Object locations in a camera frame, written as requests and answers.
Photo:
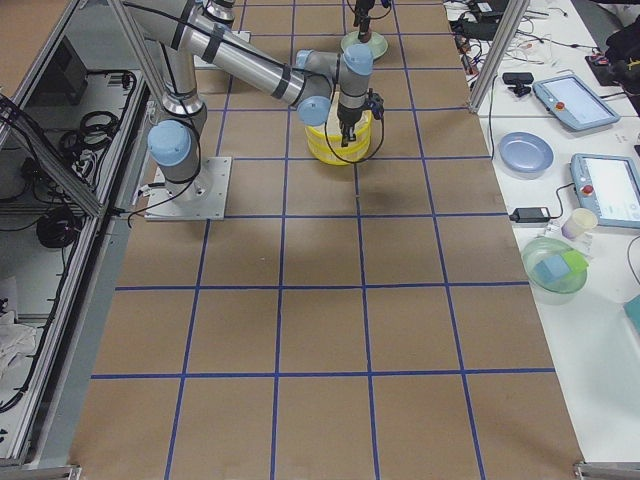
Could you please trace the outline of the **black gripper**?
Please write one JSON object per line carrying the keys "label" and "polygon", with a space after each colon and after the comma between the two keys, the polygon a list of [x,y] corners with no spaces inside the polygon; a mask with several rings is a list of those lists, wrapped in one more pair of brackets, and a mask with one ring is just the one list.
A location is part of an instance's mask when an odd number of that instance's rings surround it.
{"label": "black gripper", "polygon": [[353,26],[357,28],[359,36],[366,36],[370,31],[370,11],[375,6],[375,0],[356,0],[354,4]]}
{"label": "black gripper", "polygon": [[356,141],[355,125],[361,118],[361,96],[340,92],[337,116],[341,127],[341,145],[348,146]]}

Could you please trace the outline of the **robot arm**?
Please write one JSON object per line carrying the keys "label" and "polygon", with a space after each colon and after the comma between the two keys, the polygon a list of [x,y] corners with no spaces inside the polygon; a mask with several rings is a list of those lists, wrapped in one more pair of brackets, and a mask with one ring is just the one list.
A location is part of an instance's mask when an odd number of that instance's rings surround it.
{"label": "robot arm", "polygon": [[260,35],[341,34],[354,27],[357,6],[384,12],[388,1],[202,1],[238,30]]}
{"label": "robot arm", "polygon": [[364,112],[383,118],[383,100],[369,86],[374,59],[365,45],[351,45],[341,53],[301,50],[295,65],[289,65],[233,33],[223,17],[232,7],[229,2],[204,6],[196,1],[125,1],[122,5],[161,49],[160,99],[172,120],[204,111],[197,91],[196,58],[294,107],[307,126],[325,124],[335,108],[343,146],[356,141],[356,125]]}

